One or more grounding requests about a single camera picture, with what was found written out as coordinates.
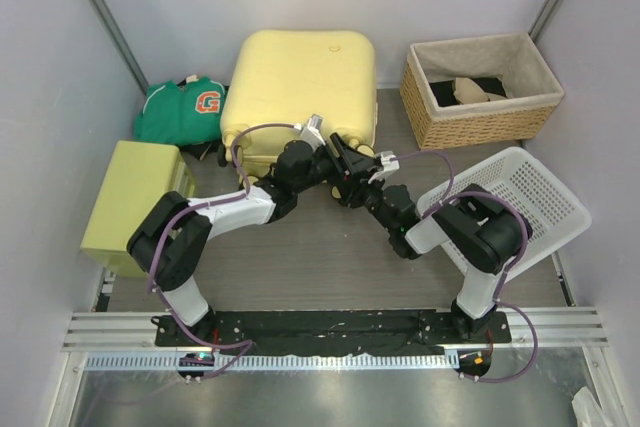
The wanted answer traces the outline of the dark cloth under jersey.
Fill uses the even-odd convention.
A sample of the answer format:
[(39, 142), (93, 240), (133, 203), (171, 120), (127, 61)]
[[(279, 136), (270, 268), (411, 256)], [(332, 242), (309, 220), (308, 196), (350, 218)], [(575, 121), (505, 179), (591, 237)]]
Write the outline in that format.
[(190, 144), (180, 146), (179, 149), (182, 153), (189, 154), (194, 157), (198, 161), (202, 161), (208, 155), (216, 155), (219, 147), (221, 146), (221, 141), (208, 141), (197, 144)]

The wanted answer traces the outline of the green jersey with G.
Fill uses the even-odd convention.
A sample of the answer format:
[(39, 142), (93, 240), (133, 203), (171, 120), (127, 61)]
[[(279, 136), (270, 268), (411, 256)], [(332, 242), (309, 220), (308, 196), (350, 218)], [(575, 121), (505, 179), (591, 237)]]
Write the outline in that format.
[(133, 138), (178, 147), (221, 139), (227, 88), (209, 77), (151, 85), (133, 125)]

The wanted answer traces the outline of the yellow hard-shell suitcase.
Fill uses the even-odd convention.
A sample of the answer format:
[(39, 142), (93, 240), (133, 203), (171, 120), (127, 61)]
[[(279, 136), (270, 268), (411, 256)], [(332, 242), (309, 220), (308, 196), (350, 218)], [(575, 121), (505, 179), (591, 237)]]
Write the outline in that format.
[(261, 177), (293, 125), (314, 115), (361, 153), (373, 151), (378, 120), (375, 50), (355, 31), (261, 30), (243, 43), (220, 127), (249, 176)]

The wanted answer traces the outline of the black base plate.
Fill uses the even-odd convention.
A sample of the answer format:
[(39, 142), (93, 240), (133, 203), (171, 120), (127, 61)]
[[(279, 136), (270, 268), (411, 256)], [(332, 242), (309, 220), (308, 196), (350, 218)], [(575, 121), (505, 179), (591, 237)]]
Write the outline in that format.
[(217, 311), (190, 329), (228, 353), (252, 343), (250, 356), (408, 356), (439, 353), (446, 345), (508, 344), (506, 314), (496, 312), (480, 331), (460, 334), (448, 311), (321, 310)]

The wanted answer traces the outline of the beige cloth in basket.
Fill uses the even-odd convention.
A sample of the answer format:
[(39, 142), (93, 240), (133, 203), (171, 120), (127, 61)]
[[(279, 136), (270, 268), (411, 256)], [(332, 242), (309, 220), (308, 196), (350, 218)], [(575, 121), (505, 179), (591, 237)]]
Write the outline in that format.
[(467, 77), (456, 77), (452, 84), (453, 96), (459, 105), (502, 101), (507, 97), (485, 92), (479, 84)]

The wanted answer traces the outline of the wicker basket with liner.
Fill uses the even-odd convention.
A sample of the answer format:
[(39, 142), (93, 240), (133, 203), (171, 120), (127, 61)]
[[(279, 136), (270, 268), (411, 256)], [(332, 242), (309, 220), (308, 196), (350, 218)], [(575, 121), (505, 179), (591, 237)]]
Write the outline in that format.
[[(429, 84), (496, 77), (507, 99), (442, 107)], [(526, 33), (413, 43), (401, 99), (420, 149), (446, 149), (535, 137), (565, 92)]]

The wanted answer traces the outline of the black cloth in basket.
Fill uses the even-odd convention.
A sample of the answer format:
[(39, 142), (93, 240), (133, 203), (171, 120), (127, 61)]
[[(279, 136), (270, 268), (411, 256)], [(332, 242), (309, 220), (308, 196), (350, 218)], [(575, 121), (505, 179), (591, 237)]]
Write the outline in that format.
[[(479, 84), (485, 92), (499, 94), (507, 97), (503, 83), (498, 78), (476, 77), (471, 79)], [(442, 107), (459, 105), (453, 96), (453, 80), (454, 79), (429, 84), (438, 104)]]

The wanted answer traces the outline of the white plastic mesh basket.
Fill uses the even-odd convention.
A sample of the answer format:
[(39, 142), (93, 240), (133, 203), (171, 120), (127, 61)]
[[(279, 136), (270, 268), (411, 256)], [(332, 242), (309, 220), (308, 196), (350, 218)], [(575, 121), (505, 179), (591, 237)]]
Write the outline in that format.
[(526, 217), (533, 233), (508, 279), (524, 273), (591, 226), (588, 210), (538, 159), (519, 147), (506, 148), (462, 171), (451, 194), (471, 184), (505, 200)]

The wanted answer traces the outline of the aluminium rail frame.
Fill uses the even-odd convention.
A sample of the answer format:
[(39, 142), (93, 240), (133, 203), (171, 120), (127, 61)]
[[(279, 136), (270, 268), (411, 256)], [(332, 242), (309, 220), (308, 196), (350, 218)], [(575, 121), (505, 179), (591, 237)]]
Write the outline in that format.
[[(442, 307), (461, 276), (441, 252), (410, 262), (377, 246), (362, 253), (269, 252), (265, 261), (207, 256), (203, 292), (224, 309)], [(54, 426), (573, 426), (572, 399), (588, 387), (616, 426), (626, 422), (596, 311), (569, 307), (549, 262), (512, 283), (508, 301), (536, 325), (541, 349), (510, 315), (515, 341), (496, 349), (491, 372), (515, 380), (482, 385), (452, 369), (231, 371), (202, 383), (169, 371), (87, 371), (102, 352), (175, 352), (153, 345), (156, 301), (138, 281), (117, 280), (109, 309), (72, 317)]]

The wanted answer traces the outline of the white crumpled plastic bag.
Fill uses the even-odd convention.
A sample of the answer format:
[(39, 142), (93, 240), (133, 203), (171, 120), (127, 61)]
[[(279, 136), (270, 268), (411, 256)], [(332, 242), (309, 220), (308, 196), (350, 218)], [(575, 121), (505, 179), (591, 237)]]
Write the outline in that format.
[(578, 427), (611, 427), (613, 425), (588, 387), (582, 387), (574, 395), (571, 405)]

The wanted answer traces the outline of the yellow-green drawer box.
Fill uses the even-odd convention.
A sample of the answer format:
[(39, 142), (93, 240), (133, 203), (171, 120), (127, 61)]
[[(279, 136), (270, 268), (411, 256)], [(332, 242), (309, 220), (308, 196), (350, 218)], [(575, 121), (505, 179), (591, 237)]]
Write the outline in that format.
[(144, 272), (128, 254), (130, 237), (167, 192), (191, 197), (195, 178), (176, 146), (121, 140), (116, 144), (80, 249), (123, 278)]

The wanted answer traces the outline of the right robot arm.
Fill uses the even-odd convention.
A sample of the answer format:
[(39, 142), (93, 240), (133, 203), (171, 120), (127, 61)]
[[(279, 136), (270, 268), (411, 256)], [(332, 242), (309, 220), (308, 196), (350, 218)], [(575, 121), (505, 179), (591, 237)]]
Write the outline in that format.
[(457, 194), (448, 184), (436, 203), (420, 212), (404, 185), (385, 184), (399, 169), (392, 152), (364, 154), (334, 138), (339, 174), (332, 182), (339, 203), (364, 208), (386, 230), (396, 254), (416, 259), (451, 242), (469, 263), (451, 304), (451, 327), (465, 342), (488, 331), (508, 272), (526, 252), (532, 228), (515, 207), (470, 184)]

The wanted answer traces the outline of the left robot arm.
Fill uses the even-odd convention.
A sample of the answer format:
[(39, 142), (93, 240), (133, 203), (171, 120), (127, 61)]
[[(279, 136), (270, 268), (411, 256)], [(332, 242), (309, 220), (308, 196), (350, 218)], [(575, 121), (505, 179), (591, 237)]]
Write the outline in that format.
[(127, 243), (127, 253), (147, 274), (170, 309), (179, 335), (200, 346), (215, 328), (215, 314), (194, 274), (208, 241), (248, 226), (266, 225), (297, 207), (300, 193), (321, 183), (349, 179), (344, 161), (351, 146), (333, 133), (327, 141), (290, 141), (269, 173), (243, 191), (187, 199), (163, 194)]

